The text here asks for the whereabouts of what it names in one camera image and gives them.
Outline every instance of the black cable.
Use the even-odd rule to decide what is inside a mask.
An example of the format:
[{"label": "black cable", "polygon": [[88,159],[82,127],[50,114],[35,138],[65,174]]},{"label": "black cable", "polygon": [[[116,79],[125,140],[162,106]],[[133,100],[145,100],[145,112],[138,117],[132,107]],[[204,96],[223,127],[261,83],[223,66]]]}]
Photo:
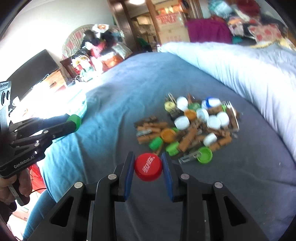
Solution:
[{"label": "black cable", "polygon": [[37,191],[40,191],[40,190],[43,190],[43,189],[47,189],[47,188],[39,188],[39,189],[37,189],[37,190],[34,190],[33,192],[37,192]]}]

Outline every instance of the red patterned pillow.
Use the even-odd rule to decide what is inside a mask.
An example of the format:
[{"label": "red patterned pillow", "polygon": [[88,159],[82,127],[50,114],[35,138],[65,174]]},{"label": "red patterned pillow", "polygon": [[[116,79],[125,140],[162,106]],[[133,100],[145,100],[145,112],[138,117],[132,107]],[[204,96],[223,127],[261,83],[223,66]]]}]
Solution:
[{"label": "red patterned pillow", "polygon": [[248,27],[250,33],[255,37],[256,42],[275,41],[281,39],[281,32],[276,24]]}]

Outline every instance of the television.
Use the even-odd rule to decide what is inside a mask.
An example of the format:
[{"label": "television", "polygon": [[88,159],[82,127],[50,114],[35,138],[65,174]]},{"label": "television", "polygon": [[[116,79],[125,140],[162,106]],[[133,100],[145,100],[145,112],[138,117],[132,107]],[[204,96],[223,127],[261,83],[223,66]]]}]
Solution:
[{"label": "television", "polygon": [[22,100],[35,84],[44,80],[58,68],[59,66],[46,49],[24,63],[8,78],[11,81],[11,103],[9,108],[13,109],[12,101],[15,97],[18,96]]}]

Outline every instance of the purple cloth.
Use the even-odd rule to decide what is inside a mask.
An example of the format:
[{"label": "purple cloth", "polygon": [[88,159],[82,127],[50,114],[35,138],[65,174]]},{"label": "purple cloth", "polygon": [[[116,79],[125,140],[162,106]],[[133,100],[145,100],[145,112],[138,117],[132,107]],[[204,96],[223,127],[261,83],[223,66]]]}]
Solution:
[{"label": "purple cloth", "polygon": [[232,37],[226,24],[212,19],[192,19],[187,22],[190,41],[232,43]]}]

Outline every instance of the blue jeans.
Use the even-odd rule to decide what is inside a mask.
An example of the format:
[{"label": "blue jeans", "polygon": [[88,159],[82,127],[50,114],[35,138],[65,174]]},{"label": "blue jeans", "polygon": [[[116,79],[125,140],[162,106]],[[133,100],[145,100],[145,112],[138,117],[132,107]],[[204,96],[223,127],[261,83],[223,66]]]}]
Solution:
[{"label": "blue jeans", "polygon": [[33,231],[37,228],[44,217],[55,206],[56,202],[52,199],[49,192],[45,190],[39,197],[36,205],[28,218],[23,241],[27,241]]}]

